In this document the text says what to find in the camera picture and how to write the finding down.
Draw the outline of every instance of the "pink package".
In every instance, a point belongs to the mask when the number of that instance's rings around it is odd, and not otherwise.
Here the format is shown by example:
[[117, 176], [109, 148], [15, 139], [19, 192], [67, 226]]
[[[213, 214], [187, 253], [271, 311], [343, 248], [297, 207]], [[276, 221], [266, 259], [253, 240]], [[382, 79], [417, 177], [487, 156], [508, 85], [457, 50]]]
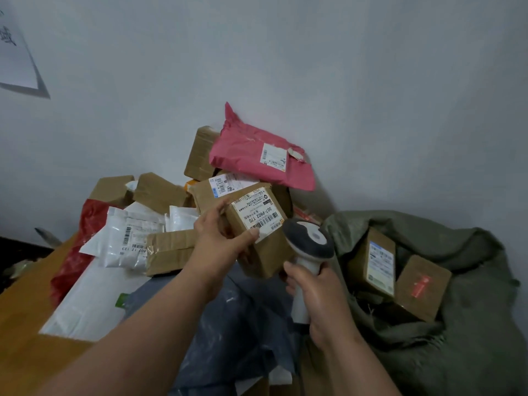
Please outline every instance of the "pink package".
[[229, 103], [225, 107], [224, 127], [209, 153], [212, 166], [296, 189], [315, 189], [314, 172], [302, 148], [242, 122]]

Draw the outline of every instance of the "left arm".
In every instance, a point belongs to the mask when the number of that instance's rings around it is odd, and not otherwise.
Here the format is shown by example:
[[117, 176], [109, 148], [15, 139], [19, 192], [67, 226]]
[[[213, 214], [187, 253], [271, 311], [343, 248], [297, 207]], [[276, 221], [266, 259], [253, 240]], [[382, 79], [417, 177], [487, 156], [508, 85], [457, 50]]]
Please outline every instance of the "left arm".
[[35, 396], [166, 395], [205, 305], [216, 297], [237, 255], [258, 230], [226, 239], [220, 202], [195, 223], [199, 234], [185, 268], [141, 309], [51, 379]]

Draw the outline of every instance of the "right arm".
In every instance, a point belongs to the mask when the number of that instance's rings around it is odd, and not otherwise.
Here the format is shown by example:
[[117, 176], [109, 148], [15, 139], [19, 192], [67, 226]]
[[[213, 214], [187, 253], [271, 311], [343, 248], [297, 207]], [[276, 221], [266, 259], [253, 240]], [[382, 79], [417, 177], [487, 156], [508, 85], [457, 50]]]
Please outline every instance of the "right arm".
[[336, 396], [401, 395], [378, 358], [361, 337], [337, 275], [326, 264], [318, 276], [285, 262], [286, 290], [299, 285], [308, 313], [310, 336], [328, 364]]

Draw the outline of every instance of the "wooden surface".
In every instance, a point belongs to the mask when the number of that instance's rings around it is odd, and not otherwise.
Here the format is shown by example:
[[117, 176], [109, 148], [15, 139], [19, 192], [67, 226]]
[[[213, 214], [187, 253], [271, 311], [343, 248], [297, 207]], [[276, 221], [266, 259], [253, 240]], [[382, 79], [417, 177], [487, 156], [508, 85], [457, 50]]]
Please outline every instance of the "wooden surface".
[[53, 312], [50, 280], [73, 244], [65, 242], [0, 295], [0, 395], [27, 395], [91, 343], [39, 335]]

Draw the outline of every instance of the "white wall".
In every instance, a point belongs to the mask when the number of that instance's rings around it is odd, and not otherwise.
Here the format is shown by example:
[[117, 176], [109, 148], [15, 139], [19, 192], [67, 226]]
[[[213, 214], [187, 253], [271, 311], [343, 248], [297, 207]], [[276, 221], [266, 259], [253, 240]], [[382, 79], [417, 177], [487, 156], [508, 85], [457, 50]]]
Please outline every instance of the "white wall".
[[183, 183], [229, 101], [306, 149], [315, 210], [483, 226], [528, 283], [526, 0], [12, 2], [51, 99], [0, 89], [0, 235], [68, 238], [101, 176]]

